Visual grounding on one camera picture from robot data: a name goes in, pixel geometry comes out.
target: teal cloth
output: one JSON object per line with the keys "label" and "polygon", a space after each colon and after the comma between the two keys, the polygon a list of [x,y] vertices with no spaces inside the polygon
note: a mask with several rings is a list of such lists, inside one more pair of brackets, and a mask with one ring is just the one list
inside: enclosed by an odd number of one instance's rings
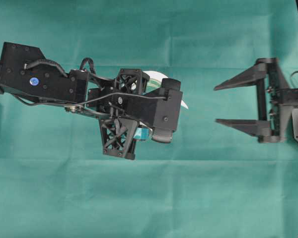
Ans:
{"label": "teal cloth", "polygon": [[257,118],[254,87],[213,87],[257,58],[298,70],[294,0],[0,0],[4,41],[66,71],[160,71],[182,82],[171,144],[102,155],[98,121],[0,95],[0,238],[296,238],[298,144],[214,122]]}

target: wire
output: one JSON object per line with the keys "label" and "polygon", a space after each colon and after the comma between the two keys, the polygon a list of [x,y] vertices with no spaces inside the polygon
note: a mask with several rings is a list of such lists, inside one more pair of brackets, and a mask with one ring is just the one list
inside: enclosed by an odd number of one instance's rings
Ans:
{"label": "wire", "polygon": [[110,93],[107,95],[104,95],[102,97],[99,98],[94,98],[88,101],[84,101],[81,103],[75,103],[75,104],[67,104],[67,103],[52,103],[52,102],[40,102],[40,103],[27,103],[26,101],[24,101],[23,99],[21,99],[19,96],[14,95],[13,96],[19,100],[20,102],[22,102],[23,104],[27,105],[27,106],[37,106],[37,105],[50,105],[50,106],[62,106],[62,107],[76,107],[76,106],[81,106],[87,103],[92,103],[92,102],[96,102],[98,100],[110,97],[110,96],[114,96],[114,95],[122,95],[122,96],[132,96],[132,97],[137,97],[137,98],[144,98],[144,99],[166,99],[166,97],[147,97],[147,96],[143,96],[143,95],[138,95],[138,94],[129,94],[129,93]]}
{"label": "wire", "polygon": [[88,62],[88,64],[89,64],[90,72],[96,74],[96,71],[95,71],[95,68],[94,68],[94,61],[93,61],[91,58],[89,58],[89,57],[86,57],[86,58],[84,58],[84,59],[82,60],[79,69],[80,69],[80,70],[83,70],[83,68],[84,68],[84,66],[85,66],[85,64],[86,64],[87,62]]}
{"label": "wire", "polygon": [[50,65],[50,66],[54,66],[56,67],[59,72],[65,77],[67,78],[68,75],[65,73],[64,69],[62,68],[62,66],[60,66],[58,63],[56,63],[55,61],[53,60],[49,60],[49,59],[38,59],[36,61],[33,61],[31,63],[26,63],[24,64],[24,69],[30,69],[30,68],[33,68],[35,66],[38,66],[39,64],[47,64],[47,65]]}
{"label": "wire", "polygon": [[295,72],[293,72],[293,73],[290,75],[290,82],[291,82],[293,88],[298,88],[298,87],[294,84],[294,79],[293,79],[293,76],[294,76],[296,73],[298,73],[298,71],[295,71]]}

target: black plastic part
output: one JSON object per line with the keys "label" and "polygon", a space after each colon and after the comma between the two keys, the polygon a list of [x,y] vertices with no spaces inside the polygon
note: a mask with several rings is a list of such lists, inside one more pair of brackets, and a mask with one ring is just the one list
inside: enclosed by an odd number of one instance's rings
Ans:
{"label": "black plastic part", "polygon": [[[267,91],[271,97],[271,120],[267,119],[266,75],[269,76]],[[260,143],[284,141],[292,110],[298,107],[298,89],[290,89],[276,58],[258,59],[253,67],[216,86],[214,90],[252,85],[256,86],[258,120],[217,119],[216,122],[257,136]]]}
{"label": "black plastic part", "polygon": [[[0,86],[4,92],[55,101],[84,101],[88,81],[86,72],[72,70],[66,78],[51,65],[39,64],[24,69],[25,64],[40,59],[45,57],[37,47],[4,43],[0,60]],[[30,84],[33,77],[39,80],[36,86]]]}
{"label": "black plastic part", "polygon": [[161,87],[166,90],[172,89],[175,91],[180,91],[181,82],[173,78],[163,78]]}
{"label": "black plastic part", "polygon": [[[103,154],[106,155],[135,159],[137,141],[134,135],[140,122],[153,130],[153,140],[171,141],[182,99],[179,81],[165,78],[161,88],[145,94],[149,75],[140,69],[123,68],[115,79],[108,79],[95,74],[90,58],[85,58],[81,67],[86,62],[91,72],[71,70],[66,73],[57,62],[45,59],[37,47],[4,43],[0,59],[0,94],[11,93],[26,105],[48,103],[65,107],[67,112],[99,119]],[[99,88],[87,91],[88,82]],[[97,100],[80,104],[86,101],[87,93],[88,100]],[[123,95],[107,96],[112,93]]]}
{"label": "black plastic part", "polygon": [[138,125],[131,119],[100,119],[103,154],[134,160]]}

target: robotic arm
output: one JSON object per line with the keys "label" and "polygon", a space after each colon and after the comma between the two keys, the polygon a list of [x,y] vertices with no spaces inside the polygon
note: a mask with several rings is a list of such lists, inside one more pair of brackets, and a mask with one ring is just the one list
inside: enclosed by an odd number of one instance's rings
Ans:
{"label": "robotic arm", "polygon": [[[99,120],[103,154],[135,159],[137,141],[170,143],[177,129],[180,82],[164,78],[146,93],[149,76],[140,69],[121,69],[114,79],[96,75],[93,60],[66,73],[45,59],[37,47],[4,43],[0,59],[0,94],[10,93],[27,106],[64,107],[67,112]],[[87,88],[88,83],[97,88]]]}

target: gripper jaw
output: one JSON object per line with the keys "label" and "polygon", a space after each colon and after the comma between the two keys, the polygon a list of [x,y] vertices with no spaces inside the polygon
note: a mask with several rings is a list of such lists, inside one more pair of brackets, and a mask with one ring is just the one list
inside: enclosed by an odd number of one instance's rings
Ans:
{"label": "gripper jaw", "polygon": [[214,90],[218,91],[228,88],[253,86],[258,80],[265,78],[266,73],[266,64],[259,63],[245,70],[243,73],[240,73],[239,75],[219,84],[214,88]]}
{"label": "gripper jaw", "polygon": [[[268,87],[265,78],[268,75]],[[298,107],[298,89],[290,89],[277,58],[258,59],[254,66],[216,86],[214,90],[256,86],[258,120],[216,119],[216,122],[258,137],[260,143],[282,142],[294,108]],[[272,105],[267,119],[266,92]]]}

